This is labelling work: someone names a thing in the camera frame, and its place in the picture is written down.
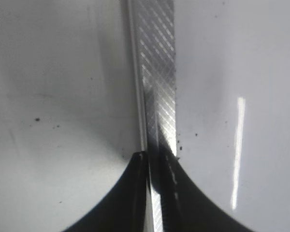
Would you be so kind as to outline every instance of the glossy white surface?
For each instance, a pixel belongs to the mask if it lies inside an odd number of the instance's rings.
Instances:
[[[62,231],[140,149],[122,4],[0,0],[0,231]]]
[[[290,232],[290,0],[175,9],[180,163],[235,219]]]

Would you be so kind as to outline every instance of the diagonal striped pattern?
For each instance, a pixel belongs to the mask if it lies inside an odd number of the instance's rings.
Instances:
[[[131,0],[138,78],[143,84],[147,150],[150,154],[154,232],[163,231],[159,176],[155,162],[159,145],[176,155],[175,42],[173,0]]]

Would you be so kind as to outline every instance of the black rubber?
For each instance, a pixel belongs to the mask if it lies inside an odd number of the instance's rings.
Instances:
[[[148,160],[134,153],[112,190],[65,232],[143,232]]]
[[[160,147],[159,175],[165,232],[251,232],[211,202],[169,149]]]

